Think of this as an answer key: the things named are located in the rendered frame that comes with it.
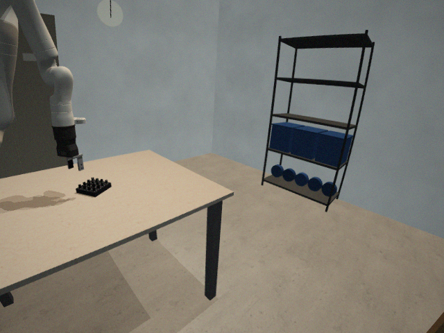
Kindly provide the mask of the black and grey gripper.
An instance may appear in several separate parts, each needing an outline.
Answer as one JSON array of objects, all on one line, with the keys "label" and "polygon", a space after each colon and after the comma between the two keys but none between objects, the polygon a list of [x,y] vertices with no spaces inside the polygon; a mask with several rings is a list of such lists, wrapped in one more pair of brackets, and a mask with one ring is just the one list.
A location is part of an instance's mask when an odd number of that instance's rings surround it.
[{"label": "black and grey gripper", "polygon": [[83,154],[78,153],[75,125],[86,123],[86,119],[75,118],[72,111],[52,112],[51,122],[58,156],[66,157],[68,169],[74,167],[72,159],[77,158],[78,170],[82,171],[84,169]]}]

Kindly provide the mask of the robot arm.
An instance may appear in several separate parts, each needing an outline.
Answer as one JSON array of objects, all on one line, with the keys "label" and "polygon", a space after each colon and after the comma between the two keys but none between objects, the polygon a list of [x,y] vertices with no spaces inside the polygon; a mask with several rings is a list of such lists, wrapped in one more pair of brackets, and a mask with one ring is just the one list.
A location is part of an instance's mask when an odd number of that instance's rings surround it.
[{"label": "robot arm", "polygon": [[57,49],[34,0],[0,0],[0,147],[3,134],[14,120],[12,83],[18,48],[18,21],[36,57],[43,81],[54,87],[51,112],[71,112],[73,76],[66,67],[57,67]]}]

